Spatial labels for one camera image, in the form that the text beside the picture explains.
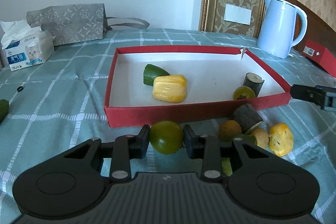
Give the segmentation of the orange brown round fruit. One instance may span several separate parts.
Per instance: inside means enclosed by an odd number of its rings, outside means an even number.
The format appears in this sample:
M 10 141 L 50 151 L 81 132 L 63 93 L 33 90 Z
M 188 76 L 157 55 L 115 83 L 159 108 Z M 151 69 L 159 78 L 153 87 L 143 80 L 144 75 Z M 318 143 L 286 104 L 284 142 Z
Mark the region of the orange brown round fruit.
M 220 141 L 229 141 L 234 136 L 241 133 L 242 128 L 240 127 L 240 124 L 238 124 L 238 122 L 236 122 L 235 120 L 228 120 L 223 122 L 219 126 L 218 138 L 220 139 Z

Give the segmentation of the green lime wedge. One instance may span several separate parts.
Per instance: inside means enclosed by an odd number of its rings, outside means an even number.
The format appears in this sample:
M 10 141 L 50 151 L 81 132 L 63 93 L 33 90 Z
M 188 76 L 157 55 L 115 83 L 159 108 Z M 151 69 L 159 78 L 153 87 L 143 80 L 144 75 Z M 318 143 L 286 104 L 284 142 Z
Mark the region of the green lime wedge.
M 246 140 L 249 143 L 252 143 L 254 145 L 257 144 L 256 138 L 252 135 L 237 134 L 237 135 L 234 135 L 233 137 L 231 137 L 230 140 L 234 140 L 235 138 L 244 139 L 244 140 Z M 221 159 L 221 161 L 222 161 L 222 171 L 223 171 L 223 173 L 226 176 L 232 175 L 232 168 L 231 168 L 230 159 L 228 157 L 224 157 L 224 158 Z

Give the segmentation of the green round fruit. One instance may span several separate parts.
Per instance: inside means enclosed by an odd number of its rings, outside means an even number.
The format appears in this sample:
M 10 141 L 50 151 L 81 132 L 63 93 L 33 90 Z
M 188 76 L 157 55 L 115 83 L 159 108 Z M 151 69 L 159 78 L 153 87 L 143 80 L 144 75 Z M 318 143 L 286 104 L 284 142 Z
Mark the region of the green round fruit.
M 149 139 L 159 153 L 171 155 L 179 151 L 183 144 L 183 129 L 172 121 L 160 121 L 152 125 Z
M 256 95 L 254 91 L 248 86 L 240 86 L 233 93 L 233 100 L 244 100 L 255 98 Z

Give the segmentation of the tan longan fruit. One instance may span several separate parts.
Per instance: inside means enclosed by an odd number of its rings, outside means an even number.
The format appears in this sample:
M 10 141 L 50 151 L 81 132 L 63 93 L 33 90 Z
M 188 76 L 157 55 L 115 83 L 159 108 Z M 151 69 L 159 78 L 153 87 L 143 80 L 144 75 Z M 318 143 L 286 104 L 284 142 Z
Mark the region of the tan longan fruit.
M 251 131 L 251 136 L 254 136 L 257 141 L 257 145 L 263 149 L 266 149 L 269 144 L 269 135 L 263 128 L 255 128 Z

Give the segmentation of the small yellow jackfruit piece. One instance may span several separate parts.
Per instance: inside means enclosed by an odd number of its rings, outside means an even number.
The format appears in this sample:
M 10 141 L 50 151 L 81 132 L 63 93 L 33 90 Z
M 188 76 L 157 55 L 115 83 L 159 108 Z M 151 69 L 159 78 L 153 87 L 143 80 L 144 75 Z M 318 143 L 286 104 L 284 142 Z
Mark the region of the small yellow jackfruit piece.
M 292 151 L 293 146 L 293 133 L 287 124 L 278 123 L 270 128 L 269 147 L 275 155 L 285 156 Z

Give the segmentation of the large yellow jackfruit piece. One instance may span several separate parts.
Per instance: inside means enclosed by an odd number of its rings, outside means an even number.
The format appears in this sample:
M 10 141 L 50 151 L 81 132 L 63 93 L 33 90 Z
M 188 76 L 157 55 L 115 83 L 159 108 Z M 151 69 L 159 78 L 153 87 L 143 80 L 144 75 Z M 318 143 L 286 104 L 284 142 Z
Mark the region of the large yellow jackfruit piece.
M 183 75 L 156 77 L 153 83 L 152 96 L 159 101 L 182 102 L 187 97 L 187 79 Z

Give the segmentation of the green avocado wedge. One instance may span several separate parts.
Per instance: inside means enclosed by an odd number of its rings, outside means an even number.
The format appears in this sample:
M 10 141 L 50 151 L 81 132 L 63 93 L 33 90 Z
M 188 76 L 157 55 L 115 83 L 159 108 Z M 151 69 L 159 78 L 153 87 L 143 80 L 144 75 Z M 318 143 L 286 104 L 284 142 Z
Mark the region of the green avocado wedge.
M 169 76 L 170 73 L 153 64 L 147 64 L 143 70 L 143 83 L 153 86 L 156 77 Z

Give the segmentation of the cut cucumber piece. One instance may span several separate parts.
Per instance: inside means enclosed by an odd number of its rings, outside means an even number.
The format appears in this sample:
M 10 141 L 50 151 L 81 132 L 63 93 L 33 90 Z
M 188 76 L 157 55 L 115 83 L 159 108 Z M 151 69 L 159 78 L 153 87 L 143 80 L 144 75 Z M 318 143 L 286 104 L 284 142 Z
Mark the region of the cut cucumber piece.
M 5 99 L 0 100 L 0 123 L 6 118 L 9 112 L 9 101 Z

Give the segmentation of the small red box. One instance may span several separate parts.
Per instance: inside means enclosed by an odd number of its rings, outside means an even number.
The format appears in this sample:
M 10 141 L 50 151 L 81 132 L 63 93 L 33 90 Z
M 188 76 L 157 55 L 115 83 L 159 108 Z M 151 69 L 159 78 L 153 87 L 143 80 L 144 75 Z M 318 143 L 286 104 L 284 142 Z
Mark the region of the small red box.
M 329 75 L 335 77 L 336 59 L 326 47 L 311 40 L 307 40 L 302 54 L 329 73 Z

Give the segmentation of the red shallow cardboard box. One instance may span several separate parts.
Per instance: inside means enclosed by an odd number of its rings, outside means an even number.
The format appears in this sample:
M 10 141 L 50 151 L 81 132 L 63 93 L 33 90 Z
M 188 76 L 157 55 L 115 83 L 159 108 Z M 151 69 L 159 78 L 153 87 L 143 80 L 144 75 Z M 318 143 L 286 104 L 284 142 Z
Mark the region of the red shallow cardboard box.
M 186 99 L 178 103 L 153 98 L 143 70 L 153 64 L 187 80 Z M 260 76 L 261 92 L 248 103 L 256 110 L 290 101 L 290 85 L 245 48 L 217 46 L 138 46 L 115 50 L 104 101 L 110 127 L 133 127 L 163 120 L 177 123 L 222 118 L 241 106 L 233 98 L 249 72 Z

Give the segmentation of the light blue electric kettle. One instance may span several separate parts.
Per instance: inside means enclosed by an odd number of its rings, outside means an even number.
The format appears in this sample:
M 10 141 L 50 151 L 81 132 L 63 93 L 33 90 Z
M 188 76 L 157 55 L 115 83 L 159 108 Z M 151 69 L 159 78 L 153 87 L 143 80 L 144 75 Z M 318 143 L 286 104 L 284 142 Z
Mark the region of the light blue electric kettle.
M 285 0 L 265 0 L 265 16 L 257 38 L 257 47 L 285 59 L 292 47 L 304 38 L 307 14 Z

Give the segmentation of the grey patterned paper bag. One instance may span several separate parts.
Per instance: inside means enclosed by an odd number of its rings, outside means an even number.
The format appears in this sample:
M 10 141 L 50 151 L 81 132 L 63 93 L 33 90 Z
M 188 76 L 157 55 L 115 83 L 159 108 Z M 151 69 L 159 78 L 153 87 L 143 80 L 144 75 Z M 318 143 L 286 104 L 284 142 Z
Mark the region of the grey patterned paper bag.
M 150 26 L 140 18 L 106 16 L 103 3 L 49 6 L 27 12 L 26 19 L 31 27 L 50 32 L 56 46 L 100 40 L 111 30 L 145 30 Z

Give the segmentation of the cat print tissue box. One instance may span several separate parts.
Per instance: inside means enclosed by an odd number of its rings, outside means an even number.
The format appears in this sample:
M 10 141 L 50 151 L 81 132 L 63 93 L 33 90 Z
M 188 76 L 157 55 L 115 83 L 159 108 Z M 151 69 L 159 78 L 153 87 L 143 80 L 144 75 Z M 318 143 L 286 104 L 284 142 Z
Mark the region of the cat print tissue box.
M 1 45 L 11 71 L 45 63 L 54 52 L 53 36 L 26 20 L 1 22 Z

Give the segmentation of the white wall switch panel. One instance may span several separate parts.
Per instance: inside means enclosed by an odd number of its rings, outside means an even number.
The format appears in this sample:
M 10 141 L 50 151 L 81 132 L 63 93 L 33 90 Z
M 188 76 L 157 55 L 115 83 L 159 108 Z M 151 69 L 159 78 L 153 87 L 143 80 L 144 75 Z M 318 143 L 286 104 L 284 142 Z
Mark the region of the white wall switch panel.
M 226 4 L 224 9 L 224 20 L 238 24 L 250 25 L 252 10 Z

